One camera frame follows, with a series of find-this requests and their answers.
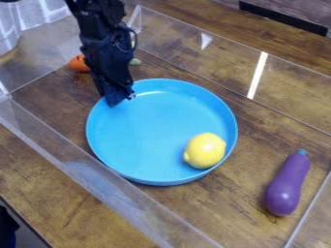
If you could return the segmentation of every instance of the toy eggplant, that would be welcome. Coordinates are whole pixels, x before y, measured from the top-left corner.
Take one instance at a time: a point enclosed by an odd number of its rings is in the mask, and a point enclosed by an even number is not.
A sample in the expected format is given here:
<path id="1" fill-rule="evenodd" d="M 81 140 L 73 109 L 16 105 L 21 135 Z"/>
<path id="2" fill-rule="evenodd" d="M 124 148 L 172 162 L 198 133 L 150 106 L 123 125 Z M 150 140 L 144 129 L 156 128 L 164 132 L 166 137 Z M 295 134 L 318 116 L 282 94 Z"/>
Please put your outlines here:
<path id="1" fill-rule="evenodd" d="M 266 208 L 276 216 L 290 215 L 300 201 L 302 186 L 306 180 L 311 161 L 307 151 L 299 149 L 291 154 L 282 166 L 282 169 L 271 181 L 266 195 Z"/>

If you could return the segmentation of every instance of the toy lemon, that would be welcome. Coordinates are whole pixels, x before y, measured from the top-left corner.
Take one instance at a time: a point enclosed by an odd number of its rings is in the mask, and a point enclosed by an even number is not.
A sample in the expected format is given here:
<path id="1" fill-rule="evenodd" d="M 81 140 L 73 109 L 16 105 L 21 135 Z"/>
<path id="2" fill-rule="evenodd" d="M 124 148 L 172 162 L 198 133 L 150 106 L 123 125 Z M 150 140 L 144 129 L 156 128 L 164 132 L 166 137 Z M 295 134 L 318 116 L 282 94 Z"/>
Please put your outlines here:
<path id="1" fill-rule="evenodd" d="M 195 136 L 186 145 L 184 161 L 198 169 L 215 166 L 226 155 L 227 144 L 212 133 Z"/>

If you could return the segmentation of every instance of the blue plate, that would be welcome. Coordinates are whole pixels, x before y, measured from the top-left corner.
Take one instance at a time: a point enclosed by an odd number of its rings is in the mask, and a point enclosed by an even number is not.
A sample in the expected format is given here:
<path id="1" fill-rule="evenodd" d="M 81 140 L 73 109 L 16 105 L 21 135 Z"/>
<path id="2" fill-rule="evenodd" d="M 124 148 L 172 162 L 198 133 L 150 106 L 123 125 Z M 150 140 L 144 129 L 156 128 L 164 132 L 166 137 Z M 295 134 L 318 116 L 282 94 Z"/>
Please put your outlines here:
<path id="1" fill-rule="evenodd" d="M 102 98 L 87 121 L 87 140 L 100 160 L 123 177 L 143 184 L 188 183 L 227 159 L 236 143 L 234 114 L 208 90 L 174 79 L 135 83 L 138 98 L 115 108 Z M 226 157 L 207 170 L 183 161 L 187 141 L 211 132 L 227 142 Z"/>

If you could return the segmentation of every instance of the transparent enclosure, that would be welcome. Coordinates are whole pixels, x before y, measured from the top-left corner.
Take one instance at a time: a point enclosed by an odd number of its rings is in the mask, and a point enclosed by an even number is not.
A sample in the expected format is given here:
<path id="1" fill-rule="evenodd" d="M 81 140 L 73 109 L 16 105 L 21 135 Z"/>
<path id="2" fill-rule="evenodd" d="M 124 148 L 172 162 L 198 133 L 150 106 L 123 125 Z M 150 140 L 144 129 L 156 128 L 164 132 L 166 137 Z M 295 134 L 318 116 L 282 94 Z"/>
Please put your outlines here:
<path id="1" fill-rule="evenodd" d="M 150 187 L 99 162 L 84 128 L 100 96 L 89 76 L 64 67 L 80 46 L 72 16 L 24 31 L 17 48 L 0 57 L 1 124 L 162 247 L 282 247 L 294 230 L 294 247 L 311 247 L 310 229 L 327 245 L 330 231 L 314 222 L 331 218 L 319 215 L 327 183 L 311 201 L 331 162 L 331 77 L 134 7 L 127 21 L 139 33 L 143 61 L 131 68 L 134 78 L 183 79 L 227 102 L 239 141 L 226 163 L 186 185 Z M 310 153 L 310 176 L 295 213 L 279 218 L 262 205 L 263 193 L 299 147 Z M 300 222 L 303 216 L 312 221 Z"/>

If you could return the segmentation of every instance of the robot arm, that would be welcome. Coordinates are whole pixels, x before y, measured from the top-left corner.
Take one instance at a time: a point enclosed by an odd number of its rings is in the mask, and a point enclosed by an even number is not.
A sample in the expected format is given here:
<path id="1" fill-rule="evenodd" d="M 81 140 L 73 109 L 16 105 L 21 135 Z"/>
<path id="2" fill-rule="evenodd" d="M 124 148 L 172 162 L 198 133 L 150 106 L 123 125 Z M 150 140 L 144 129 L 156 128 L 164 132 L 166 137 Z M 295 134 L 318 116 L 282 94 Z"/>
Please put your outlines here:
<path id="1" fill-rule="evenodd" d="M 93 82 L 114 107 L 135 98 L 128 70 L 138 44 L 135 31 L 126 25 L 124 4 L 119 0 L 64 0 L 79 24 L 81 52 Z M 135 47 L 131 43 L 135 35 Z"/>

